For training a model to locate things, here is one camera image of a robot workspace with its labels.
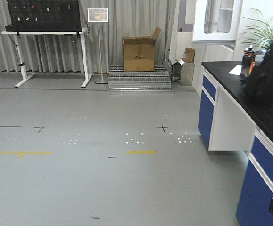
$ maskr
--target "white cabinet door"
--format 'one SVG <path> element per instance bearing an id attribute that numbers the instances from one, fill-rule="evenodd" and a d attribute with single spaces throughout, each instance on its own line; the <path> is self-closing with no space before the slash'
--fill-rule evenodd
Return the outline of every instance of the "white cabinet door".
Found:
<path id="1" fill-rule="evenodd" d="M 242 0 L 197 0 L 193 44 L 234 43 Z"/>

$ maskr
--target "black bag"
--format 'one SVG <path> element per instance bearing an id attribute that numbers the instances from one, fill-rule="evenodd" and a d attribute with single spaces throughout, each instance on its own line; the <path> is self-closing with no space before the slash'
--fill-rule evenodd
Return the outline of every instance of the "black bag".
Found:
<path id="1" fill-rule="evenodd" d="M 273 103 L 273 43 L 261 64 L 253 68 L 246 81 L 244 92 L 259 103 Z"/>

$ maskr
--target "metal pole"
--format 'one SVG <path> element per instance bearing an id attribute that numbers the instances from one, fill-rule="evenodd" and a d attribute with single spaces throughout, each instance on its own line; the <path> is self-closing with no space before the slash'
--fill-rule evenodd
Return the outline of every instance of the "metal pole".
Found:
<path id="1" fill-rule="evenodd" d="M 101 81 L 95 81 L 97 84 L 107 84 L 108 82 L 104 80 L 103 78 L 103 65 L 102 65 L 102 49 L 100 45 L 100 29 L 99 29 L 99 23 L 98 23 L 98 31 L 99 31 L 99 59 L 100 59 L 100 74 L 101 74 Z"/>

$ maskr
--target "white paper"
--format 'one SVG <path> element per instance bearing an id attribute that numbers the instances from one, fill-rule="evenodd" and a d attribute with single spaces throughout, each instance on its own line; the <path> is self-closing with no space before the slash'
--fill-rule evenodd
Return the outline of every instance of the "white paper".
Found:
<path id="1" fill-rule="evenodd" d="M 229 74 L 240 75 L 241 74 L 241 65 L 235 66 L 230 70 Z"/>

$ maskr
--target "water bottle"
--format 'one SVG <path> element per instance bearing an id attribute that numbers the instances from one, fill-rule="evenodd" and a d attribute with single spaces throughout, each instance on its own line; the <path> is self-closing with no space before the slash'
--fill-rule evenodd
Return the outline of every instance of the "water bottle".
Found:
<path id="1" fill-rule="evenodd" d="M 244 50 L 241 64 L 240 81 L 246 81 L 247 77 L 250 75 L 254 63 L 255 53 L 253 51 L 253 45 L 249 45 L 249 47 Z"/>

